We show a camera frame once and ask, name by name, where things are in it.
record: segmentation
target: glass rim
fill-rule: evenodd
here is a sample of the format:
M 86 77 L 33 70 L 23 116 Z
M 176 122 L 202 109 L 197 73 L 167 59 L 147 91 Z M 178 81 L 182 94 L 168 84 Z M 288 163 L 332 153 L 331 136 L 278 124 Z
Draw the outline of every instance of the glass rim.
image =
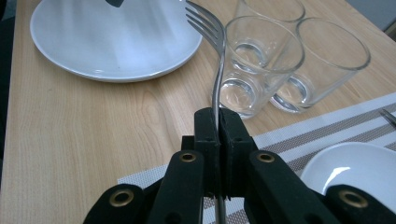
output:
M 267 15 L 264 15 L 264 14 L 260 13 L 259 11 L 256 11 L 254 8 L 252 8 L 247 3 L 246 0 L 240 0 L 240 2 L 242 2 L 249 10 L 253 11 L 258 16 L 264 17 L 264 18 L 266 18 L 266 19 L 268 19 L 270 21 L 278 21 L 278 22 L 285 22 L 285 23 L 295 23 L 295 22 L 298 22 L 298 21 L 302 20 L 305 17 L 305 6 L 304 6 L 304 4 L 300 0 L 293 0 L 293 1 L 295 1 L 301 7 L 301 9 L 303 10 L 302 14 L 300 15 L 300 17 L 298 17 L 296 19 L 282 21 L 282 20 L 279 20 L 279 19 L 276 19 L 276 18 L 271 18 L 271 17 L 269 17 Z
M 364 50 L 364 52 L 365 52 L 365 54 L 366 54 L 366 59 L 365 59 L 365 61 L 364 61 L 361 65 L 357 65 L 357 66 L 344 66 L 344 65 L 332 63 L 332 62 L 330 62 L 329 60 L 322 58 L 322 57 L 319 56 L 317 53 L 315 53 L 311 48 L 309 48 L 309 47 L 305 44 L 304 40 L 303 40 L 302 37 L 301 37 L 301 34 L 300 34 L 300 27 L 302 26 L 302 24 L 303 24 L 305 21 L 323 21 L 323 22 L 326 22 L 326 23 L 328 23 L 328 24 L 330 24 L 330 25 L 336 26 L 338 29 L 341 29 L 343 32 L 346 32 L 348 35 L 350 35 L 350 36 L 353 37 L 355 40 L 357 40 L 358 43 L 361 45 L 362 49 Z M 367 66 L 370 64 L 370 61 L 371 61 L 371 53 L 370 53 L 370 50 L 368 49 L 368 47 L 367 47 L 360 39 L 358 39 L 355 35 L 353 35 L 351 32 L 349 32 L 347 29 L 345 29 L 344 27 L 342 27 L 342 26 L 340 26 L 340 25 L 338 25 L 338 24 L 336 24 L 336 23 L 334 23 L 334 22 L 332 22 L 332 21 L 329 21 L 329 20 L 323 19 L 323 18 L 317 18 L 317 17 L 302 19 L 301 21 L 299 21 L 299 22 L 297 23 L 297 26 L 296 26 L 296 34 L 297 34 L 297 37 L 299 38 L 299 40 L 301 41 L 301 43 L 303 44 L 304 50 L 305 50 L 305 51 L 308 50 L 308 51 L 311 52 L 313 55 L 315 55 L 318 59 L 320 59 L 321 61 L 325 62 L 325 63 L 328 64 L 328 65 L 331 65 L 331 66 L 333 66 L 333 67 L 337 67 L 337 68 L 340 68 L 340 69 L 344 69 L 344 70 L 349 70 L 349 71 L 360 71 L 361 69 L 367 67 Z
M 228 30 L 229 27 L 231 25 L 233 25 L 234 23 L 236 23 L 237 21 L 241 21 L 241 20 L 245 20 L 245 19 L 256 19 L 256 20 L 261 20 L 261 21 L 267 21 L 270 22 L 272 24 L 274 24 L 275 26 L 280 27 L 281 29 L 284 29 L 286 32 L 288 32 L 294 39 L 295 41 L 298 43 L 298 45 L 300 46 L 301 49 L 301 53 L 302 56 L 299 60 L 299 62 L 297 62 L 294 66 L 292 66 L 291 68 L 288 69 L 281 69 L 281 70 L 271 70 L 271 69 L 266 69 L 266 68 L 262 68 L 262 67 L 258 67 L 257 65 L 254 65 L 250 62 L 248 62 L 247 60 L 245 60 L 244 58 L 240 57 L 236 51 L 231 48 L 231 43 L 230 40 L 228 38 Z M 285 27 L 284 25 L 282 25 L 281 23 L 278 23 L 276 21 L 272 21 L 272 20 L 268 20 L 264 17 L 261 16 L 243 16 L 243 17 L 237 17 L 237 18 L 233 18 L 232 20 L 230 20 L 226 26 L 225 26 L 225 33 L 226 33 L 226 48 L 229 49 L 233 55 L 235 55 L 236 57 L 238 57 L 239 60 L 241 60 L 242 62 L 246 63 L 246 64 L 251 64 L 255 69 L 257 69 L 258 71 L 266 71 L 266 72 L 271 72 L 273 74 L 287 74 L 287 73 L 292 73 L 294 71 L 296 71 L 297 69 L 299 69 L 303 63 L 304 63 L 304 59 L 305 59 L 305 51 L 304 51 L 304 46 L 301 43 L 301 41 L 299 40 L 299 38 L 291 31 L 289 30 L 287 27 Z

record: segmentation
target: clear glass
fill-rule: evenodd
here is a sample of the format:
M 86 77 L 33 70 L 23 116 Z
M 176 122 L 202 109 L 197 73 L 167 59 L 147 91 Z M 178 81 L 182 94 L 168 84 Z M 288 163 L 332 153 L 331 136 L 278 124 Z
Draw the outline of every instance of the clear glass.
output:
M 292 30 L 305 16 L 305 8 L 299 0 L 239 0 L 234 16 L 262 16 Z
M 296 31 L 304 45 L 304 64 L 271 103 L 290 113 L 303 113 L 365 68 L 371 56 L 356 36 L 330 21 L 304 19 Z
M 301 66 L 304 49 L 291 31 L 263 17 L 235 18 L 227 24 L 226 35 L 220 106 L 248 119 Z

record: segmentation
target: white plate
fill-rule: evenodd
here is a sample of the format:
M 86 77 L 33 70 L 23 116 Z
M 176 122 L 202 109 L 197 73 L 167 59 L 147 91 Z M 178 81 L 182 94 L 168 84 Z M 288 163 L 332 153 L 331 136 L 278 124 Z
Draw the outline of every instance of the white plate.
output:
M 304 168 L 305 184 L 325 194 L 346 184 L 362 189 L 396 213 L 396 152 L 366 143 L 343 143 L 320 151 Z
M 184 64 L 202 37 L 179 0 L 43 0 L 30 29 L 37 48 L 76 75 L 132 82 L 167 74 Z

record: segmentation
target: plate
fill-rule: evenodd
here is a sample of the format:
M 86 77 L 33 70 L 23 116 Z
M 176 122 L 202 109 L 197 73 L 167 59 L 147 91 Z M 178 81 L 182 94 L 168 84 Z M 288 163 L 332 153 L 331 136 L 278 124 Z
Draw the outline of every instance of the plate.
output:
M 325 194 L 346 184 L 371 194 L 396 213 L 396 152 L 366 143 L 343 143 L 320 151 L 304 168 L 305 184 Z
M 179 0 L 43 0 L 30 31 L 51 62 L 78 76 L 133 82 L 167 74 L 184 64 L 202 41 Z

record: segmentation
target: wooden table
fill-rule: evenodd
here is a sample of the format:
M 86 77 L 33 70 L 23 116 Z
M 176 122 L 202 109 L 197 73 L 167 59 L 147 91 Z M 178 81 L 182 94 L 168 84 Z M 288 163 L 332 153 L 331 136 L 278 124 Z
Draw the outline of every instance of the wooden table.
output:
M 111 84 L 74 76 L 35 47 L 29 21 L 39 0 L 19 0 L 7 119 L 0 223 L 81 223 L 117 179 L 169 162 L 193 114 L 210 106 L 217 54 L 204 41 L 175 72 Z M 224 23 L 236 0 L 197 0 Z M 268 105 L 245 121 L 265 133 L 396 90 L 396 43 L 344 0 L 302 0 L 307 17 L 346 27 L 372 53 L 371 64 L 302 115 Z

